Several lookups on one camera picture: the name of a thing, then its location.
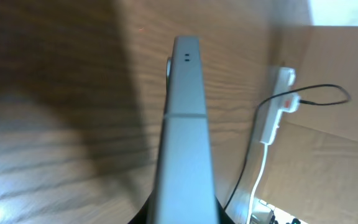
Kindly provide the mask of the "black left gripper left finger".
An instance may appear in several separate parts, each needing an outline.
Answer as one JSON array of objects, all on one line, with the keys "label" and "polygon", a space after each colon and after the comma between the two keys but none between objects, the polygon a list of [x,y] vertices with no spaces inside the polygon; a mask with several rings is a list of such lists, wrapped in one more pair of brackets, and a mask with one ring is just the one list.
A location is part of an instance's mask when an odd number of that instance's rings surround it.
[{"label": "black left gripper left finger", "polygon": [[147,200],[135,216],[128,222],[128,224],[148,224],[150,217],[150,210],[153,205],[154,191],[150,193]]}]

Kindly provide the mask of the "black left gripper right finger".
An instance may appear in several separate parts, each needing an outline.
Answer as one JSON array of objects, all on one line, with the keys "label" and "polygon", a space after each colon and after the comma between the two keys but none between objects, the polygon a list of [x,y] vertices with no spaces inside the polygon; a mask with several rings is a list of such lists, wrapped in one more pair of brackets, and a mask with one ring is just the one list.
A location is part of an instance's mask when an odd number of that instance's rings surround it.
[{"label": "black left gripper right finger", "polygon": [[220,224],[235,224],[234,221],[225,212],[219,200],[216,198],[216,206],[218,208],[218,218]]}]

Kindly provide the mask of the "Galaxy S25 smartphone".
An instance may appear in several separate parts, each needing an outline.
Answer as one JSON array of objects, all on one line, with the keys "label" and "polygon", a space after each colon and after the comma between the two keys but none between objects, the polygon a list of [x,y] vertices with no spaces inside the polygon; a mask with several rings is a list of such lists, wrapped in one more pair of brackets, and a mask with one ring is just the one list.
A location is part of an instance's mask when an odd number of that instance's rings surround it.
[{"label": "Galaxy S25 smartphone", "polygon": [[175,38],[148,223],[219,223],[199,40]]}]

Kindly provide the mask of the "white power strip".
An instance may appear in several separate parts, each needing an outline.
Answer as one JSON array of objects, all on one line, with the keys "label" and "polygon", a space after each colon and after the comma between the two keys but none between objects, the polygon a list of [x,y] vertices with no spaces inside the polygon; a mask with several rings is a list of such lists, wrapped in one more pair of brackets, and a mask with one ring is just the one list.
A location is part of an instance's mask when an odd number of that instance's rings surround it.
[{"label": "white power strip", "polygon": [[[293,68],[288,68],[288,67],[280,68],[274,85],[273,96],[290,91],[290,88],[293,86],[295,79],[296,79],[296,73]],[[279,123],[282,114],[284,113],[280,109],[282,96],[284,95],[272,98],[267,102],[268,107],[267,107],[266,120],[264,123],[262,134],[260,136],[260,142],[262,144],[271,145],[274,142],[277,130],[279,128]]]}]

